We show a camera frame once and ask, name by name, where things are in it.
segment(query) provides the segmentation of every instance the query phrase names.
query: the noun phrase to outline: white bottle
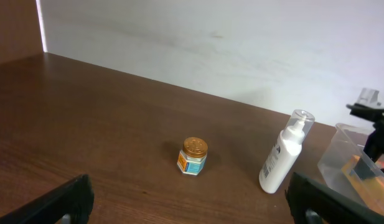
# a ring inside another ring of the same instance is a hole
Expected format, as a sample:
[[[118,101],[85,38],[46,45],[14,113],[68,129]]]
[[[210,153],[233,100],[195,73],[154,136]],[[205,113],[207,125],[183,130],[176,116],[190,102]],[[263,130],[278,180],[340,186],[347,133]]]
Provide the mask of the white bottle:
[[[315,117],[307,111],[294,110],[260,171],[260,184],[266,193],[277,191],[301,152],[302,142],[314,121]]]

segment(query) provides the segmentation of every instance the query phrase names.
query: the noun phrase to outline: transparent box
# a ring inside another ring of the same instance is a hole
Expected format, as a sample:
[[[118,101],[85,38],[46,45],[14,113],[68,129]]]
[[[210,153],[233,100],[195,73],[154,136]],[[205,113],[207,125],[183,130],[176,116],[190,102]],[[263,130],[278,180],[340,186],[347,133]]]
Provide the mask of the transparent box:
[[[384,215],[384,173],[363,152],[371,130],[347,124],[337,132],[318,163],[328,187]]]

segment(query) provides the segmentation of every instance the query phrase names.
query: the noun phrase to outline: clear plastic cap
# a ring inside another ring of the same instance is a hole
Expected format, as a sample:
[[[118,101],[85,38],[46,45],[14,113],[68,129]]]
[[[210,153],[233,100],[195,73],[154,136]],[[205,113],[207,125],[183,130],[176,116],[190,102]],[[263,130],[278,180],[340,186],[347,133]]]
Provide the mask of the clear plastic cap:
[[[304,110],[294,110],[289,122],[283,130],[282,137],[284,140],[301,144],[311,130],[315,122],[315,117]]]

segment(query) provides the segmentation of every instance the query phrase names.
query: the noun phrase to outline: white wall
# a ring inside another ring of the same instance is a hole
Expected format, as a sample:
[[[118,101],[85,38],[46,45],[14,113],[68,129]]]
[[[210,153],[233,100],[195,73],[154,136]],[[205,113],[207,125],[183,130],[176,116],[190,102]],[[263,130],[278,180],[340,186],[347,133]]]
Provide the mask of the white wall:
[[[384,0],[41,0],[47,50],[320,123],[384,104]]]

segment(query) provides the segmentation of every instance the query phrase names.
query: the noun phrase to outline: gold lid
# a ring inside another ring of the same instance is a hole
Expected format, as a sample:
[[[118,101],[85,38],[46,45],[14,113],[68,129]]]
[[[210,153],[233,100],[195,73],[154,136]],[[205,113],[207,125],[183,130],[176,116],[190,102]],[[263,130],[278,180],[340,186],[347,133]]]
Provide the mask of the gold lid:
[[[184,141],[182,150],[190,157],[202,158],[207,155],[208,146],[202,139],[192,137]]]

